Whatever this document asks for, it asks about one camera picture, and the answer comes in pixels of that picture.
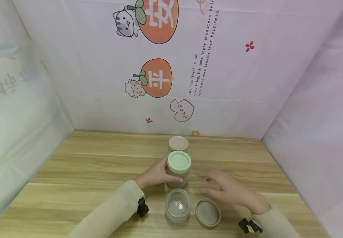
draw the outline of hand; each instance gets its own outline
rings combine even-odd
[[[167,175],[165,166],[168,160],[168,154],[161,160],[157,160],[147,171],[135,178],[137,185],[141,190],[147,186],[157,185],[167,182],[183,182],[183,179],[177,176]]]
[[[250,190],[225,172],[210,170],[209,172],[199,174],[199,177],[206,178],[207,182],[214,180],[219,185],[219,191],[210,188],[201,189],[202,193],[212,196],[217,200],[233,205],[245,206],[251,213],[256,215],[271,209],[271,205],[260,193]]]

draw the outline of wall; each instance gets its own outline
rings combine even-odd
[[[343,9],[144,2],[14,0],[76,128],[262,138]]]
[[[262,141],[331,237],[343,237],[343,15]]]
[[[0,214],[73,130],[11,0],[0,0]]]

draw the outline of cartoon cat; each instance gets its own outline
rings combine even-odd
[[[123,10],[114,12],[113,18],[116,20],[117,35],[123,37],[138,36],[140,27],[136,20],[135,10],[129,10],[128,7],[124,7]]]

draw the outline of chinese character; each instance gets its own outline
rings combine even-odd
[[[11,93],[14,93],[14,91],[16,90],[15,87],[16,85],[16,79],[13,76],[10,76],[10,74],[7,74],[8,78],[5,78],[4,83],[1,81],[0,79],[0,93],[2,93],[3,95],[6,95],[6,88],[8,89],[12,89]]]
[[[162,83],[163,82],[170,82],[169,79],[167,78],[162,78],[162,70],[159,71],[159,73],[152,73],[152,71],[148,71],[148,75],[150,75],[150,78],[149,78],[149,87],[158,87],[160,86],[160,89],[162,89]]]
[[[36,77],[38,75],[38,71],[37,71],[37,68],[35,68],[35,67],[24,68],[19,73],[19,75],[21,75],[24,82],[29,83],[31,78]]]
[[[153,4],[158,3],[158,12],[154,12]],[[167,24],[168,19],[170,20],[171,27],[174,28],[174,22],[172,19],[172,6],[174,5],[174,0],[170,0],[169,5],[167,5],[163,0],[149,0],[149,9],[145,10],[146,15],[149,15],[150,22],[149,26],[162,28],[162,23]],[[165,10],[165,16],[162,15],[162,10]],[[154,21],[154,17],[158,18],[158,23]]]
[[[45,68],[45,70],[46,70],[46,73],[48,73],[49,72],[49,70],[47,69],[47,66],[45,65],[45,63],[43,63],[42,61],[41,61],[41,64],[43,65],[43,67]]]

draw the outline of left hand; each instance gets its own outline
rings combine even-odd
[[[158,185],[167,182],[183,182],[183,179],[180,177],[166,174],[165,166],[168,156],[169,154],[161,160],[157,160],[147,171],[134,179],[141,190],[144,190],[144,188],[150,185]]]

